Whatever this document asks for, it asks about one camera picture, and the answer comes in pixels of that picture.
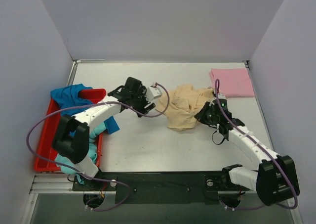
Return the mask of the cream yellow t-shirt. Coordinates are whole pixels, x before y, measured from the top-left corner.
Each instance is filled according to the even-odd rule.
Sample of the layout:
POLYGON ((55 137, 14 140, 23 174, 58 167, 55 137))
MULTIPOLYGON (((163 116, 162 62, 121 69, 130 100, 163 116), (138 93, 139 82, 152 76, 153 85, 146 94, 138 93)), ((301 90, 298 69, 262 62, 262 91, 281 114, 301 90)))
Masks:
POLYGON ((167 127, 176 131, 192 129, 198 121, 195 115, 206 102, 214 99, 213 88, 195 89, 193 85, 183 84, 170 90, 169 97, 164 93, 156 101, 156 111, 163 112, 167 117, 167 127))

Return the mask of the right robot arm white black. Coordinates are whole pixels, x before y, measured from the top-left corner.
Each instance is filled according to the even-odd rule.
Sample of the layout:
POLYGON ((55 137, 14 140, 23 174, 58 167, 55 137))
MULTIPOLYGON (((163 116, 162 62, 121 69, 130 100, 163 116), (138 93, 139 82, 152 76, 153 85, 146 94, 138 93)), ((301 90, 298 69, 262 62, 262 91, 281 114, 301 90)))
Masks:
POLYGON ((255 191, 266 206, 297 200, 300 189, 293 159, 266 147, 240 119, 232 117, 226 99, 206 102, 195 118, 215 128, 224 140, 238 147, 257 166, 256 170, 240 164, 223 168, 220 183, 224 188, 239 185, 255 191))

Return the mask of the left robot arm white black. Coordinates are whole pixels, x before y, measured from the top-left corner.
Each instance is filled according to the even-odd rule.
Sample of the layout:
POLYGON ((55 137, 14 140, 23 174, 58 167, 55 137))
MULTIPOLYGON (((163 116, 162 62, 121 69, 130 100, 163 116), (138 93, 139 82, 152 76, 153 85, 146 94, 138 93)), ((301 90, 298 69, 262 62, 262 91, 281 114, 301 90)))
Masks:
POLYGON ((79 173, 86 175, 84 185, 88 189, 97 190, 102 179, 97 175, 99 168, 88 155, 90 133, 106 119, 125 110, 124 104, 146 115, 154 109, 153 101, 161 96, 162 92, 156 86, 146 87, 140 80, 129 77, 124 85, 108 92, 90 108, 73 116, 62 116, 52 148, 68 158, 79 173))

